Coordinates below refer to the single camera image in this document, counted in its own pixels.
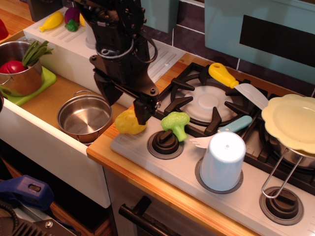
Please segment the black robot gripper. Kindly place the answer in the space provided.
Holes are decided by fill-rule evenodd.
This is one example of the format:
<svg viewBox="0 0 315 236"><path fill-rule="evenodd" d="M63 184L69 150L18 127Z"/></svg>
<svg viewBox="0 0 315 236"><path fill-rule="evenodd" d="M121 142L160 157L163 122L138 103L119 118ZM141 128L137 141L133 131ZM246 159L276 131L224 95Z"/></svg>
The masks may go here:
<svg viewBox="0 0 315 236"><path fill-rule="evenodd" d="M148 75L148 67L158 55L150 56L148 45L155 45L144 31L135 38L117 32L94 32L97 54L90 57L94 80L105 101L112 106L123 93L134 98L138 124L145 125L156 114L159 90Z"/></svg>

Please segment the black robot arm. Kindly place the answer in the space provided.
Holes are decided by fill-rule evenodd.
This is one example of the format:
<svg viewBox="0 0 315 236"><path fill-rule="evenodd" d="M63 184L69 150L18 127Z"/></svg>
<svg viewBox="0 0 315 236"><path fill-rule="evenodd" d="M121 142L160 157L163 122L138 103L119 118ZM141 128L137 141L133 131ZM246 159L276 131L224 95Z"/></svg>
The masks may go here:
<svg viewBox="0 0 315 236"><path fill-rule="evenodd" d="M143 30L145 9L139 0L77 0L84 20L92 28L96 55L90 57L94 80L104 99L113 105L123 93L134 98L140 125L156 113L159 90L148 75L158 56L155 43Z"/></svg>

